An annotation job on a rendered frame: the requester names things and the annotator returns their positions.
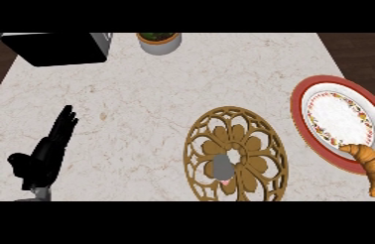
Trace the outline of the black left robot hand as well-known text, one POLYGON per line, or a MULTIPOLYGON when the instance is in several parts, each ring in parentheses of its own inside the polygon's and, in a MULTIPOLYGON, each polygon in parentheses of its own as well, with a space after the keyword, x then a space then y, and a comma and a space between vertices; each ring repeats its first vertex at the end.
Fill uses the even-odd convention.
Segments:
POLYGON ((9 156, 14 175, 22 179, 22 190, 51 187, 56 181, 77 124, 74 107, 67 105, 49 136, 40 140, 33 154, 15 153, 9 156))

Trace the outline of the brown openwork round placemat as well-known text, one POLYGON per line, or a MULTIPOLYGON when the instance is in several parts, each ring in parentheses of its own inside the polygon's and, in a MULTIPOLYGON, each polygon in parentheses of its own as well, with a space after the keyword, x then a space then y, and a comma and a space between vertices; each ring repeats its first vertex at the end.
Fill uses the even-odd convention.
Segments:
POLYGON ((195 121, 185 142, 183 165, 188 183, 201 201, 219 201, 219 192, 250 201, 248 193, 263 188, 263 200, 282 199, 288 165, 281 137, 266 119, 251 110, 223 106, 195 121), (214 177, 214 157, 239 153, 234 176, 214 177))

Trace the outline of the red round placemat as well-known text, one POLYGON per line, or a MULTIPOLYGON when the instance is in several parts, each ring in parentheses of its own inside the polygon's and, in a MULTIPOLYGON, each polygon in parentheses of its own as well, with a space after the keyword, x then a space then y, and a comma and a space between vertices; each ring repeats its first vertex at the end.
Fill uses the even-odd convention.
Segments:
POLYGON ((331 163, 335 167, 338 167, 346 172, 356 175, 366 175, 366 172, 356 161, 350 161, 343 156, 337 155, 332 151, 330 151, 322 144, 318 142, 313 134, 309 131, 307 125, 303 120, 301 114, 301 99, 307 90, 321 83, 334 83, 340 84, 344 87, 353 89, 371 102, 371 105, 375 106, 375 95, 353 81, 349 79, 334 76, 334 75, 315 75, 306 78, 296 86, 291 96, 290 96, 290 115, 294 123, 294 127, 297 129, 299 135, 304 140, 312 151, 318 154, 318 156, 331 163))

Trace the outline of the white floral-rimmed plate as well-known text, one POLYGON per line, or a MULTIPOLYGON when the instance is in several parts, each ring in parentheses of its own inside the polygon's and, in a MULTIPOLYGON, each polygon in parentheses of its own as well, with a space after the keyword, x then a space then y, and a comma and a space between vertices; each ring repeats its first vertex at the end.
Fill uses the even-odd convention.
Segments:
POLYGON ((343 145, 375 148, 375 105, 350 87, 319 83, 303 93, 301 116, 318 144, 349 161, 343 145))

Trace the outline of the golden brown croissant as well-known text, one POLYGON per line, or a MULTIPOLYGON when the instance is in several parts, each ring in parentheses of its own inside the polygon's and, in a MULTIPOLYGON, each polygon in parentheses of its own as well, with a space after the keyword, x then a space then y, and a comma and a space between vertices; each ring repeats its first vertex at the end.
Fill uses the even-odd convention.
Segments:
POLYGON ((369 195, 375 197, 375 150, 362 144, 343 145, 340 150, 349 153, 361 164, 369 180, 369 195))

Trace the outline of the black and silver appliance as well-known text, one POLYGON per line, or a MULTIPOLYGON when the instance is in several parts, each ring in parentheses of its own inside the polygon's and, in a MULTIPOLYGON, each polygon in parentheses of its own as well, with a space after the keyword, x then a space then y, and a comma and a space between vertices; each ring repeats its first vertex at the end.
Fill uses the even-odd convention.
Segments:
POLYGON ((33 66, 105 62, 113 33, 5 33, 5 45, 33 66))

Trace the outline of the small grey object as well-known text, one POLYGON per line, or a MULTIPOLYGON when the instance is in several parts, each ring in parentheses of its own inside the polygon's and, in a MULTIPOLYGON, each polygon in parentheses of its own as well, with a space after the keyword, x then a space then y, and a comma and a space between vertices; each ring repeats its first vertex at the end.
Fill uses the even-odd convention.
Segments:
POLYGON ((213 175, 223 185, 228 185, 235 175, 235 168, 228 155, 217 155, 213 160, 213 175))

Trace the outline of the potted plant in grey pot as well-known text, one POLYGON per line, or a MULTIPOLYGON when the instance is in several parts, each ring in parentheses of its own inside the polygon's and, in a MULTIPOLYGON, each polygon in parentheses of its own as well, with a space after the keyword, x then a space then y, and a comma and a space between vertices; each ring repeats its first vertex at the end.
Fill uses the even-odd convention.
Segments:
POLYGON ((182 44, 182 34, 175 33, 167 39, 161 41, 149 41, 141 34, 136 34, 141 48, 155 56, 164 56, 175 52, 182 44))

